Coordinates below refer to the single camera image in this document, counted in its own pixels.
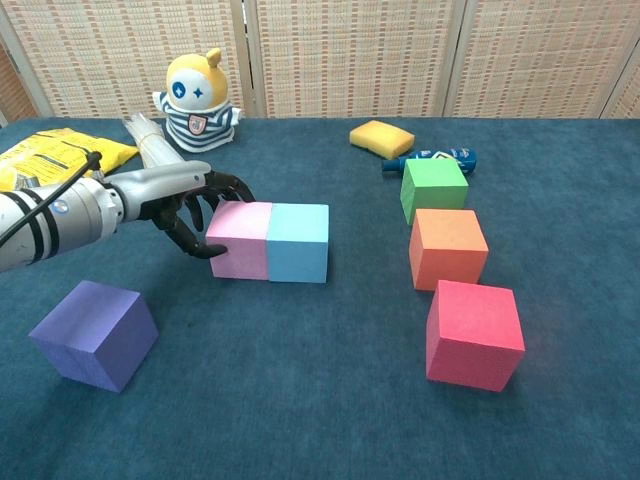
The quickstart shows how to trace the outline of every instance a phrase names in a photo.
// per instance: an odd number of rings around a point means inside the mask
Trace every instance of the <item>yellow bag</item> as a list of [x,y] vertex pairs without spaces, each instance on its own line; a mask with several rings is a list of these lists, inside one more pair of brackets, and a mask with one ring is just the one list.
[[70,128],[37,132],[0,155],[0,192],[62,183],[87,161],[87,153],[102,154],[105,173],[138,153],[136,147],[97,138]]

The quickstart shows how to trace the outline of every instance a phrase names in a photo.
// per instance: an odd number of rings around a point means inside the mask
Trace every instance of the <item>black cable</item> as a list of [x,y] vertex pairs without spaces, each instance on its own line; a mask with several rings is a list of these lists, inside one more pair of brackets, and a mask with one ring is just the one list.
[[29,213],[27,213],[24,217],[11,225],[9,230],[0,235],[0,248],[2,248],[2,246],[7,243],[11,237],[18,233],[22,227],[24,227],[27,223],[34,219],[38,214],[42,213],[45,208],[55,202],[60,197],[60,195],[69,190],[69,188],[71,188],[71,186],[76,183],[80,179],[80,177],[87,173],[88,170],[99,170],[101,158],[102,154],[100,152],[89,153],[87,155],[87,162],[82,167],[80,167],[76,171],[76,173],[71,176],[71,178],[69,178],[66,182],[56,188],[54,192],[49,195],[42,203],[39,203],[33,210],[29,211]]

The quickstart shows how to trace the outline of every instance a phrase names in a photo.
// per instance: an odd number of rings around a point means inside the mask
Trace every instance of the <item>striped shirt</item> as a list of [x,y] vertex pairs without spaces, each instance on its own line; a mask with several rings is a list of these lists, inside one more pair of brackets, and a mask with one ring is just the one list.
[[187,112],[175,107],[167,92],[153,92],[153,103],[167,114],[167,132],[189,152],[206,152],[233,140],[242,110],[229,101],[209,110]]

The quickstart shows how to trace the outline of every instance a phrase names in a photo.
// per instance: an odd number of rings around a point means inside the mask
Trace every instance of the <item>woven screen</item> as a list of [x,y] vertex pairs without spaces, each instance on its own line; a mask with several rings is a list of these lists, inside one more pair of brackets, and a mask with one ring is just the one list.
[[640,118],[640,54],[636,55],[636,59],[635,65],[627,67],[631,69],[631,75],[615,101],[609,115],[611,118]]
[[35,117],[36,111],[31,104],[20,77],[13,68],[11,59],[0,44],[0,112],[8,122]]
[[452,8],[257,0],[267,116],[440,115]]
[[638,0],[478,0],[445,114],[598,117],[639,18]]
[[55,115],[158,116],[169,63],[215,46],[243,106],[229,1],[1,1]]

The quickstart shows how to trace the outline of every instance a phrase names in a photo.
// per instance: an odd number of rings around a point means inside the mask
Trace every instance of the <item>red cube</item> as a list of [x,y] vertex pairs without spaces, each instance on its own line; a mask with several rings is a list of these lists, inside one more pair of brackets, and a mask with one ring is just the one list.
[[524,356],[513,292],[438,281],[427,317],[427,378],[502,391]]

